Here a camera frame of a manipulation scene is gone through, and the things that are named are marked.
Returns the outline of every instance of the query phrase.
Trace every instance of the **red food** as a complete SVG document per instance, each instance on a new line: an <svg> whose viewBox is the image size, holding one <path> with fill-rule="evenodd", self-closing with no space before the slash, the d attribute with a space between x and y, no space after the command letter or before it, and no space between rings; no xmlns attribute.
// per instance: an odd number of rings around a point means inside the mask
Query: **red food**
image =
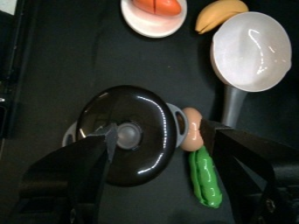
<svg viewBox="0 0 299 224"><path fill-rule="evenodd" d="M134 0L135 7L159 16L176 16L182 6L176 0Z"/></svg>

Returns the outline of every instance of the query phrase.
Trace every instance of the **small white bowl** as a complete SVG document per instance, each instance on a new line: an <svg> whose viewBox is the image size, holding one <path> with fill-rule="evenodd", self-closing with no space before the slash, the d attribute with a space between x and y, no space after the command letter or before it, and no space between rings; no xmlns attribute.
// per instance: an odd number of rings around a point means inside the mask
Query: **small white bowl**
<svg viewBox="0 0 299 224"><path fill-rule="evenodd" d="M186 0L178 0L182 13L174 17L156 16L134 6L132 0L122 0L122 12L130 27L148 38L164 38L174 34L183 25L187 15Z"/></svg>

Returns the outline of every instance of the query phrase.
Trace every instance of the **black table surface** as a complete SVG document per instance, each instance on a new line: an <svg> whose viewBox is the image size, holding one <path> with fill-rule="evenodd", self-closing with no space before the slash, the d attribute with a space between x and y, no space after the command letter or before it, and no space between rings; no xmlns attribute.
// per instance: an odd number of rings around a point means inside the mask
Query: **black table surface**
<svg viewBox="0 0 299 224"><path fill-rule="evenodd" d="M180 108L220 120L223 84L210 61L215 31L199 35L196 17L212 1L187 0L179 31L147 38L127 25L119 0L28 0L23 12L23 55L16 111L0 160L0 221L17 201L28 166L61 147L67 128L89 99L116 85L154 91ZM292 43L292 68L270 90L248 94L238 129L299 148L299 2L247 0L251 11L276 19ZM219 209L192 195L187 153L180 149L162 175L144 185L105 185L101 223L232 223L230 199Z"/></svg>

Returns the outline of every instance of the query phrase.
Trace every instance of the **green vegetable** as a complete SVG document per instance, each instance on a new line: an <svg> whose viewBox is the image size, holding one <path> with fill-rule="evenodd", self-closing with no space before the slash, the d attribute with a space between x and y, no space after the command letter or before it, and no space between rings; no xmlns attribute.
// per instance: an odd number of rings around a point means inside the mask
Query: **green vegetable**
<svg viewBox="0 0 299 224"><path fill-rule="evenodd" d="M222 193L212 159L204 146L191 153L190 166L194 194L204 206L218 208L222 202Z"/></svg>

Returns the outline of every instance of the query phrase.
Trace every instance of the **black pot lid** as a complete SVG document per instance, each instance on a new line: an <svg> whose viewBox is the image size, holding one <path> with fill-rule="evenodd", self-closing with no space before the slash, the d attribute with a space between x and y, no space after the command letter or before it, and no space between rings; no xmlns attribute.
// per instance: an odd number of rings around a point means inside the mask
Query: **black pot lid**
<svg viewBox="0 0 299 224"><path fill-rule="evenodd" d="M117 125L119 142L107 182L136 186L154 179L170 162L176 143L174 115L156 94L119 86L103 91L83 109L77 140L111 123Z"/></svg>

